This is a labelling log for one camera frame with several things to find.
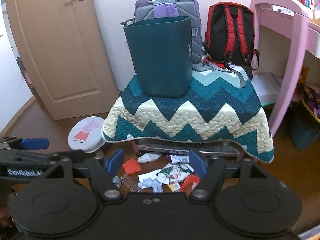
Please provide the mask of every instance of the round stool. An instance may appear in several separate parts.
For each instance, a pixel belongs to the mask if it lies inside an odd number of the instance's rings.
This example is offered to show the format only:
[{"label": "round stool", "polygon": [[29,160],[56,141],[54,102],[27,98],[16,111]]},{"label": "round stool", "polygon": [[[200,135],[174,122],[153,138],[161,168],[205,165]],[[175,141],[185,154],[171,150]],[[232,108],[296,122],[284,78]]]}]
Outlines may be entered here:
[{"label": "round stool", "polygon": [[70,131],[68,144],[73,150],[92,153],[105,144],[101,135],[103,118],[90,116],[78,122]]}]

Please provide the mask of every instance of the zigzag quilt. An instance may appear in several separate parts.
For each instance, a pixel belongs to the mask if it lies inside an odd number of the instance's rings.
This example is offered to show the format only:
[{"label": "zigzag quilt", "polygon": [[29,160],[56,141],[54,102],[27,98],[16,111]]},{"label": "zigzag quilt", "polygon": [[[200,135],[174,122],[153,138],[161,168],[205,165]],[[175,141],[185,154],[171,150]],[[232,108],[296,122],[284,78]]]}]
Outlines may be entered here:
[{"label": "zigzag quilt", "polygon": [[102,126],[108,143],[158,138],[190,143],[231,139],[265,163],[274,158],[267,118],[256,92],[245,78],[220,71],[192,72],[182,98],[156,98],[142,93],[137,75],[117,99]]}]

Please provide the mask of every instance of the red backpack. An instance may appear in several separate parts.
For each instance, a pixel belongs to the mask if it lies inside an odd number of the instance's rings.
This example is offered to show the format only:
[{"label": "red backpack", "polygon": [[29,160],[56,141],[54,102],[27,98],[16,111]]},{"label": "red backpack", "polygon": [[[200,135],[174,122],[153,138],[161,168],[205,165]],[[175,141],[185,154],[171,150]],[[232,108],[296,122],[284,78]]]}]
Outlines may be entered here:
[{"label": "red backpack", "polygon": [[207,32],[203,46],[212,61],[223,63],[229,69],[228,62],[242,66],[250,80],[253,55],[259,54],[254,49],[254,15],[244,5],[221,2],[210,6]]}]

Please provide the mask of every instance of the gray backpack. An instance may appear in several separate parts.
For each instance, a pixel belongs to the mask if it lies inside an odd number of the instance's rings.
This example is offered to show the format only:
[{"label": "gray backpack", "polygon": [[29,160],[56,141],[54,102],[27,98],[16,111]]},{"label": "gray backpack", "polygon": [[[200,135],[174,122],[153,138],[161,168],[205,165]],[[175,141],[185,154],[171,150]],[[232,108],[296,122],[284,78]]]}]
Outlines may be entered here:
[{"label": "gray backpack", "polygon": [[175,16],[189,16],[191,18],[192,62],[193,64],[200,63],[206,52],[202,50],[199,4],[196,0],[138,0],[135,5],[134,19],[126,20],[121,25],[127,26],[129,21],[139,22]]}]

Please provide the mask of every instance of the dark green trash bin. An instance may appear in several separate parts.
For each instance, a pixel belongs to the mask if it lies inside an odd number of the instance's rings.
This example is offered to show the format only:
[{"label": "dark green trash bin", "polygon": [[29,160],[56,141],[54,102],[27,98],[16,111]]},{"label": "dark green trash bin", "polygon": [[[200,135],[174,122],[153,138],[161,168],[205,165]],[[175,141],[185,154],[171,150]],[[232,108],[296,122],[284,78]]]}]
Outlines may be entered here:
[{"label": "dark green trash bin", "polygon": [[291,125],[290,139],[297,151],[308,149],[320,135],[320,122],[307,107],[304,102],[297,106]]},{"label": "dark green trash bin", "polygon": [[182,97],[192,78],[191,18],[165,17],[124,27],[134,68],[145,95]]}]

